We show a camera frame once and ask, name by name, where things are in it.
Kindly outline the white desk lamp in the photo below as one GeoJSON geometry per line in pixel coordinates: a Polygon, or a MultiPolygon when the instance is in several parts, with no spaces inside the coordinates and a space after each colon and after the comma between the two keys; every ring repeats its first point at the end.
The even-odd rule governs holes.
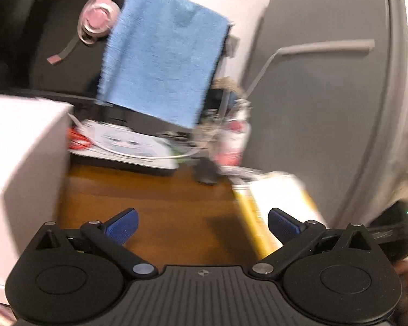
{"type": "Polygon", "coordinates": [[[277,57],[292,55],[303,55],[326,52],[371,52],[376,43],[374,39],[356,39],[356,40],[330,40],[317,43],[305,43],[292,46],[284,46],[277,49],[268,57],[259,73],[256,75],[249,88],[246,90],[245,99],[247,99],[264,77],[268,67],[277,57]]]}

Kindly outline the black computer tower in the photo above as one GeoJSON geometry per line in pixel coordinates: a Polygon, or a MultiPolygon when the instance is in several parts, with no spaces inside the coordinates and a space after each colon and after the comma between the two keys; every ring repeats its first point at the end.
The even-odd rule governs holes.
{"type": "Polygon", "coordinates": [[[39,30],[32,13],[39,0],[0,0],[0,90],[26,86],[39,30]]]}

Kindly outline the black computer mouse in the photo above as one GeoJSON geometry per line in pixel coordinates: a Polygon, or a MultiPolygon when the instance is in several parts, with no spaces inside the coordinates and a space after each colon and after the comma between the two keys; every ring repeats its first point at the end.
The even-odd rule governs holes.
{"type": "Polygon", "coordinates": [[[220,168],[210,158],[200,158],[194,167],[194,178],[198,183],[215,186],[221,178],[220,168]]]}

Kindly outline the pink cat-ear headset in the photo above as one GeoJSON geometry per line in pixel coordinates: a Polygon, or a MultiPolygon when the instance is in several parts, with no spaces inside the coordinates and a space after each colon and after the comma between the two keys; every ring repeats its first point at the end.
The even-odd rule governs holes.
{"type": "Polygon", "coordinates": [[[88,0],[79,14],[76,35],[58,54],[50,56],[51,65],[62,62],[79,42],[90,46],[108,36],[120,14],[120,7],[113,0],[88,0]]]}

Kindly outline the blue terry towel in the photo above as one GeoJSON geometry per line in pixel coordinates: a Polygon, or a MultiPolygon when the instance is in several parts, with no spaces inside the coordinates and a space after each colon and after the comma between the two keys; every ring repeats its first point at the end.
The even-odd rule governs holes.
{"type": "Polygon", "coordinates": [[[226,17],[188,0],[125,0],[97,100],[193,128],[228,30],[226,17]]]}

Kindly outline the white open cardboard box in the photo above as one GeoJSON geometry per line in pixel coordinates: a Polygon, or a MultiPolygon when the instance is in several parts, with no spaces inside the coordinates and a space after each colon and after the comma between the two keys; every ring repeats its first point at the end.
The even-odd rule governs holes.
{"type": "Polygon", "coordinates": [[[39,227],[56,218],[69,165],[73,105],[0,95],[0,303],[5,284],[39,227]]]}

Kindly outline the anime printed mouse pad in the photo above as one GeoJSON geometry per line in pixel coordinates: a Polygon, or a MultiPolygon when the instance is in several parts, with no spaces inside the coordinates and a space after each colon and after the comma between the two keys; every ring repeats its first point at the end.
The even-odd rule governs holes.
{"type": "Polygon", "coordinates": [[[93,120],[84,120],[74,130],[69,152],[75,163],[162,176],[179,168],[161,138],[93,120]]]}

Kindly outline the white pink lotion bottle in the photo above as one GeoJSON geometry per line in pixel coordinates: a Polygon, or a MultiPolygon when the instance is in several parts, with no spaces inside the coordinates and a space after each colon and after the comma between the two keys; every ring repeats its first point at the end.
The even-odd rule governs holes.
{"type": "Polygon", "coordinates": [[[224,123],[217,140],[214,161],[218,166],[238,166],[249,139],[251,126],[245,118],[232,118],[224,123]]]}

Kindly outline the black computer monitor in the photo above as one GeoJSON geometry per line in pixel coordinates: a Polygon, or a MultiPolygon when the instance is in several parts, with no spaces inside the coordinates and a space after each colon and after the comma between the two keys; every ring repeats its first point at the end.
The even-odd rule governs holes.
{"type": "MultiPolygon", "coordinates": [[[[76,35],[74,27],[86,1],[39,0],[36,11],[32,13],[32,25],[38,28],[39,39],[33,54],[29,83],[15,87],[97,99],[104,49],[110,35],[90,46],[79,42],[71,54],[57,65],[47,61],[76,35]]],[[[125,0],[116,2],[122,10],[125,0]]],[[[149,119],[155,118],[139,112],[136,114],[133,126],[144,129],[149,128],[149,119]]]]}

